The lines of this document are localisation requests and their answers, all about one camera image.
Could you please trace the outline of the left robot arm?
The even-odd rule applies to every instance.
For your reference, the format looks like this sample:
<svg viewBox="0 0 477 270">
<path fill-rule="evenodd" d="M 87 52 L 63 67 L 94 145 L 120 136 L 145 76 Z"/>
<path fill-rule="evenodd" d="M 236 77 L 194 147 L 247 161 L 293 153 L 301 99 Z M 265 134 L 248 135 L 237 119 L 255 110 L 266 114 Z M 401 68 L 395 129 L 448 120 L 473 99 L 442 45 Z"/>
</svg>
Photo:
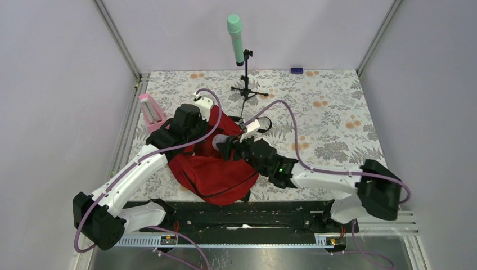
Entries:
<svg viewBox="0 0 477 270">
<path fill-rule="evenodd" d="M 160 202 L 147 202 L 126 208 L 126 203 L 145 181 L 180 151 L 208 138 L 221 120 L 221 106 L 211 100 L 182 104 L 159 129 L 146 139 L 138 155 L 100 188 L 73 198 L 76 233 L 74 249 L 85 253 L 95 247 L 108 250 L 124 234 L 156 226 L 168 231 L 174 226 L 174 215 Z"/>
</svg>

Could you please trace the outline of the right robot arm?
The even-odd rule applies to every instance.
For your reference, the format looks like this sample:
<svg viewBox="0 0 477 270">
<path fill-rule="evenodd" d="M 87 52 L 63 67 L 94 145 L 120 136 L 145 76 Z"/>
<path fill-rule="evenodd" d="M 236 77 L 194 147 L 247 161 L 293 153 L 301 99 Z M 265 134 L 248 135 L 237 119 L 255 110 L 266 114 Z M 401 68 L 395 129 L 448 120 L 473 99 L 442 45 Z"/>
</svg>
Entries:
<svg viewBox="0 0 477 270">
<path fill-rule="evenodd" d="M 245 161 L 278 188 L 326 188 L 347 193 L 344 199 L 331 200 L 323 211 L 322 223 L 328 231 L 336 232 L 365 216 L 385 221 L 397 218 L 402 182 L 375 160 L 352 169 L 312 168 L 278 154 L 263 138 L 217 135 L 212 145 L 224 160 Z"/>
</svg>

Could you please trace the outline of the white oval card package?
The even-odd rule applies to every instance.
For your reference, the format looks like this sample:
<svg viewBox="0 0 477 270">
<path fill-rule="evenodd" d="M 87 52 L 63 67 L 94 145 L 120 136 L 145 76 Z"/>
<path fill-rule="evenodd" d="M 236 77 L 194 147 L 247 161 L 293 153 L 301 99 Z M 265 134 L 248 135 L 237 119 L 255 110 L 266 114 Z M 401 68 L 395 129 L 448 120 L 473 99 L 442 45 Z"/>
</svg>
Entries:
<svg viewBox="0 0 477 270">
<path fill-rule="evenodd" d="M 221 143 L 225 143 L 226 140 L 227 140 L 228 136 L 227 135 L 223 135 L 223 134 L 218 134 L 218 135 L 215 135 L 212 139 L 212 147 L 213 149 L 219 151 L 219 144 Z"/>
</svg>

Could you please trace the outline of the red backpack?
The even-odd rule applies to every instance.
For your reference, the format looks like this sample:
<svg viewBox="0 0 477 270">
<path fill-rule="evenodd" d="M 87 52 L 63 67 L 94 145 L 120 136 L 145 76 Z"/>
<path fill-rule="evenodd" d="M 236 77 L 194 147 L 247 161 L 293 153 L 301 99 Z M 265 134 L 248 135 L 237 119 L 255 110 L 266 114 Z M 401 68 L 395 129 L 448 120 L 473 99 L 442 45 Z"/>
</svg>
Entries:
<svg viewBox="0 0 477 270">
<path fill-rule="evenodd" d="M 245 160 L 225 161 L 213 148 L 216 135 L 234 136 L 241 129 L 215 105 L 211 110 L 208 131 L 221 116 L 218 128 L 205 140 L 187 146 L 169 163 L 175 179 L 185 188 L 207 203 L 228 205 L 237 200 L 248 201 L 250 190 L 256 184 L 259 173 Z"/>
</svg>

